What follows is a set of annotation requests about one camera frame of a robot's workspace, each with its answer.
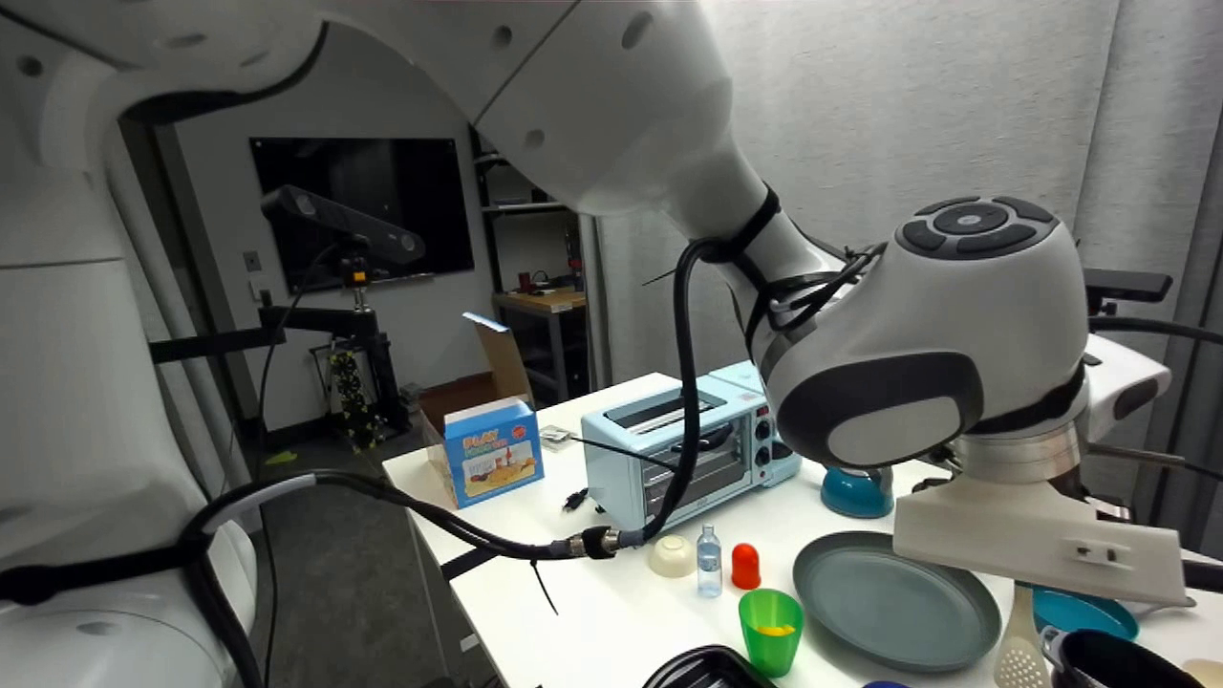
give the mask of green cup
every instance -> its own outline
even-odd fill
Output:
[[[804,640],[804,604],[778,590],[754,590],[739,599],[740,642],[764,675],[788,675]]]

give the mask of gray plate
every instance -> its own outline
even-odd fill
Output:
[[[983,663],[1001,629],[974,575],[907,563],[877,531],[835,531],[804,547],[796,590],[818,629],[900,674],[959,674]]]

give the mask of white device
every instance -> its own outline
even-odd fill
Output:
[[[155,547],[201,503],[155,399],[98,138],[150,96],[279,84],[322,22],[404,55],[577,210],[657,203],[693,242],[726,242],[768,198],[731,138],[732,89],[694,0],[0,0],[0,568]],[[804,296],[772,297],[754,347],[778,433],[852,465],[951,438],[965,480],[897,507],[900,553],[1176,604],[1172,531],[1099,529],[1042,489],[1077,461],[1084,297],[1065,224],[1024,214],[933,208],[814,321],[791,321]],[[782,214],[740,256],[726,264],[740,312],[762,284],[842,266]],[[1071,391],[1060,413],[979,433],[1056,391]],[[246,534],[216,539],[215,563],[248,619]],[[0,664],[6,686],[224,686],[175,575],[0,608]]]

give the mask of blue box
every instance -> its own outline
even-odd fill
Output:
[[[446,479],[453,503],[477,503],[541,479],[537,424],[518,399],[446,413]]]

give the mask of table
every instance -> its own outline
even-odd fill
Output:
[[[600,392],[572,399],[564,405],[541,408],[537,429],[579,433],[579,417],[593,408],[618,405],[638,392],[672,391],[676,380],[642,373]],[[387,473],[396,489],[412,498],[446,502],[440,473],[426,460],[440,447],[423,447],[387,461]],[[546,479],[503,492],[497,502],[461,507],[465,519],[528,539],[546,543],[554,534],[572,534],[596,525],[593,503],[563,511],[563,502],[572,489],[586,489],[579,442],[541,450]],[[895,484],[908,492],[912,480],[937,473],[933,465],[897,465]],[[676,529],[676,534],[694,539],[702,525],[714,525],[722,547],[755,543],[762,575],[768,590],[791,590],[796,553],[830,531],[891,531],[891,519],[846,519],[820,507],[818,502],[820,465],[804,461],[798,479],[768,492],[732,502],[708,519]],[[440,529],[415,519],[435,563],[452,563],[470,547],[444,534]],[[694,577],[657,577],[646,564],[642,552],[623,552],[612,563],[554,563],[537,564],[559,617],[546,608],[530,564],[522,563],[485,563],[452,582],[460,604],[465,608],[475,629],[491,655],[499,675],[512,688],[632,688],[642,686],[661,663],[679,650],[722,642],[740,650],[739,636],[739,594],[722,590],[718,599],[694,598]],[[1007,582],[983,577],[995,594],[1001,619],[1007,617]],[[1141,619],[1137,642],[1159,650],[1170,663],[1215,659],[1223,640],[1223,598],[1191,594],[1196,612],[1159,612]],[[897,675],[907,686],[928,688],[983,688],[995,686],[995,655],[954,675]],[[796,674],[778,686],[788,688],[861,688],[877,675],[876,664],[849,659],[809,636],[804,636]]]

